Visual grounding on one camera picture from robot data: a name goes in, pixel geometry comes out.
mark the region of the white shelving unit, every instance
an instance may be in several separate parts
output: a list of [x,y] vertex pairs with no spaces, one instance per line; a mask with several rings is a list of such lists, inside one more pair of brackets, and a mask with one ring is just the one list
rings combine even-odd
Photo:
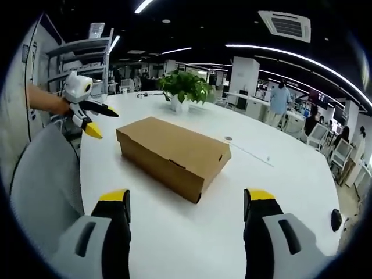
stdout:
[[[111,28],[110,36],[103,37],[103,38],[96,38],[96,39],[84,39],[75,42],[69,42],[67,44],[63,44],[52,51],[49,51],[47,55],[49,56],[48,60],[48,89],[50,90],[50,83],[58,82],[57,89],[61,89],[61,81],[63,81],[70,73],[73,71],[72,69],[69,71],[64,71],[63,67],[65,64],[74,62],[74,61],[81,61],[84,64],[84,61],[90,59],[102,59],[101,65],[95,65],[90,67],[81,67],[78,69],[74,69],[78,74],[82,74],[85,76],[89,76],[92,74],[100,74],[102,73],[102,81],[103,81],[103,94],[108,93],[108,81],[109,81],[109,50],[112,42],[114,29]],[[74,51],[87,51],[87,53],[74,55],[66,57],[67,53],[71,53]],[[51,59],[56,58],[57,64],[57,75],[50,76],[50,65]]]

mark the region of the potted plant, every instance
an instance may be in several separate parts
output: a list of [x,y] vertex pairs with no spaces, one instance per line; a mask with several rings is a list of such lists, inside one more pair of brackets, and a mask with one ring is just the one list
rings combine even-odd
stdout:
[[160,79],[160,89],[166,100],[170,99],[171,109],[177,113],[188,110],[188,101],[201,101],[204,104],[210,92],[210,86],[204,78],[178,70]]

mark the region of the shelf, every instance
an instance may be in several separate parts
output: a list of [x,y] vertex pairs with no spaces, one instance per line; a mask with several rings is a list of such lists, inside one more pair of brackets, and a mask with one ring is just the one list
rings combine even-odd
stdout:
[[64,53],[69,53],[73,51],[82,51],[84,49],[94,49],[94,48],[104,48],[110,42],[110,37],[97,38],[97,39],[85,39],[75,42],[69,42],[67,44],[61,45],[60,47],[47,52],[49,57],[54,57]]
[[100,51],[100,52],[92,52],[92,53],[85,53],[85,54],[81,54],[81,55],[75,55],[75,56],[72,56],[72,57],[68,57],[68,58],[64,58],[62,59],[62,62],[63,63],[70,63],[70,62],[74,62],[74,61],[84,61],[84,60],[88,60],[88,59],[93,59],[93,58],[102,58],[105,56],[105,52],[104,51]]
[[49,83],[57,80],[63,80],[66,78],[72,71],[76,71],[78,74],[99,74],[103,73],[105,71],[106,66],[105,65],[99,65],[99,66],[92,66],[92,67],[86,67],[86,68],[81,68],[81,69],[76,69],[76,70],[71,70],[64,72],[62,74],[58,74],[48,80]]

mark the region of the human arm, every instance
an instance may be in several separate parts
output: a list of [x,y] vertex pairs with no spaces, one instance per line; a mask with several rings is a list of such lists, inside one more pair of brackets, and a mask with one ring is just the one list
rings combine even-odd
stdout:
[[70,110],[69,103],[56,95],[41,90],[33,84],[27,84],[27,94],[30,108],[65,115]]
[[291,92],[287,89],[287,103],[293,102]]
[[271,93],[270,93],[270,101],[275,97],[275,94],[276,94],[275,89],[271,90]]

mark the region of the floor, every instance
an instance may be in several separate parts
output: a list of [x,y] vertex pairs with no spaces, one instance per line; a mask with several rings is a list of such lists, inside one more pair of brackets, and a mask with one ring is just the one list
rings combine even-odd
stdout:
[[337,189],[340,212],[343,216],[349,218],[345,223],[345,228],[341,235],[339,243],[340,251],[348,243],[352,236],[353,227],[358,221],[358,196],[355,187],[349,188],[345,184],[340,187],[337,183],[335,183],[335,187]]

